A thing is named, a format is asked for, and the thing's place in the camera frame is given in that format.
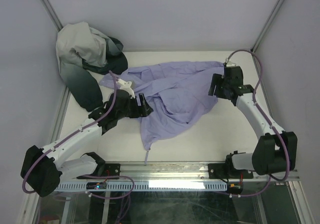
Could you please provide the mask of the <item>lavender purple jacket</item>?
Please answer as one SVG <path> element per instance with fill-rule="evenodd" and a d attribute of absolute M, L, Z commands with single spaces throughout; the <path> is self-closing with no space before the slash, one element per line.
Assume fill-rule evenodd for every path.
<path fill-rule="evenodd" d="M 124 120 L 110 132 L 109 160 L 202 160 L 200 134 L 188 131 L 209 113 L 218 99 L 208 95 L 213 74 L 221 62 L 169 62 L 132 67 L 117 76 L 144 94 L 153 112 L 145 118 Z"/>

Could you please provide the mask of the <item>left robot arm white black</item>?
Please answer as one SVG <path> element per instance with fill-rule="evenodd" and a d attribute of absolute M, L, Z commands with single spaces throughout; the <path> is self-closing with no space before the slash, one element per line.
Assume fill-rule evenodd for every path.
<path fill-rule="evenodd" d="M 218 62 L 174 62 L 129 68 L 117 75 L 109 72 L 103 83 L 112 81 L 110 99 L 94 109 L 74 132 L 42 148 L 30 147 L 21 169 L 22 185 L 41 197 L 51 194 L 62 180 L 78 176 L 103 176 L 105 166 L 94 153 L 70 160 L 78 149 L 116 127 L 119 120 L 139 120 L 146 150 L 163 139 L 176 137 L 191 128 L 217 103 L 208 95 L 213 75 L 222 75 Z"/>

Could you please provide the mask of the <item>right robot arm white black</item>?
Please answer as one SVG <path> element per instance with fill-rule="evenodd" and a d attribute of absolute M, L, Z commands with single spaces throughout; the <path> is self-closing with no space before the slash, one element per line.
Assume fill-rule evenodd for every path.
<path fill-rule="evenodd" d="M 258 99 L 252 94 L 240 96 L 236 104 L 222 99 L 201 115 L 196 122 L 173 138 L 153 140 L 150 147 L 142 141 L 142 124 L 125 118 L 106 134 L 108 160 L 143 161 L 222 161 L 234 150 L 241 152 L 239 164 L 231 160 L 224 164 L 224 173 L 236 177 L 242 168 L 252 170 L 251 155 L 260 137 L 283 133 L 272 118 L 258 110 Z"/>

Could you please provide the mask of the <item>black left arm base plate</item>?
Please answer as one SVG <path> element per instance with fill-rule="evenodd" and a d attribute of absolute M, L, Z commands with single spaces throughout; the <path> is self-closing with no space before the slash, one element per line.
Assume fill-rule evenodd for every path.
<path fill-rule="evenodd" d="M 77 179 L 106 179 L 110 176 L 111 179 L 119 179 L 120 170 L 120 163 L 102 163 L 97 165 L 92 174 L 78 176 Z"/>

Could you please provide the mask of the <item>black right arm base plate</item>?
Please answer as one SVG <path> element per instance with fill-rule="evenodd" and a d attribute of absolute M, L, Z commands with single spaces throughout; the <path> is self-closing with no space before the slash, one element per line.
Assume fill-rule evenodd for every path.
<path fill-rule="evenodd" d="M 208 165 L 209 179 L 253 179 L 253 173 L 247 170 L 237 170 L 225 163 L 209 163 Z"/>

